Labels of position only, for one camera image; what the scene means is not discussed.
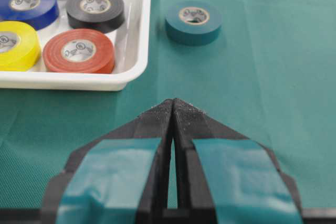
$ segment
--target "white tray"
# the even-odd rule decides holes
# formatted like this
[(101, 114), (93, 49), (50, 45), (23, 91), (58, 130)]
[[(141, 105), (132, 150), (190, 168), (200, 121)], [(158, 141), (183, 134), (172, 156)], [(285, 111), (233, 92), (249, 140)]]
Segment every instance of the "white tray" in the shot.
[[(115, 68), (111, 74), (51, 73), (43, 60), (27, 72), (0, 71), (0, 88), (70, 89), (118, 91), (141, 75), (148, 61), (148, 40), (151, 0), (124, 0), (125, 23), (116, 31), (106, 34), (115, 49)], [(53, 36), (70, 30), (65, 3), (58, 1), (59, 18), (38, 31), (40, 45)]]

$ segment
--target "fabric surface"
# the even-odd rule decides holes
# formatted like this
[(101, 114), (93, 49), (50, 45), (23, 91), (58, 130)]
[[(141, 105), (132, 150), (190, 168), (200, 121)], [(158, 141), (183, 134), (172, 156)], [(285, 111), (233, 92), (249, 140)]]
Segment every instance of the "fabric surface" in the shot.
[(56, 224), (134, 223), (159, 138), (103, 140), (63, 194)]
[(194, 140), (219, 224), (302, 224), (265, 150), (251, 140)]
[(336, 0), (198, 0), (223, 16), (201, 47), (167, 38), (179, 1), (152, 0), (148, 67), (121, 92), (0, 90), (0, 208), (39, 207), (72, 150), (174, 97), (272, 148), (303, 207), (336, 207)]

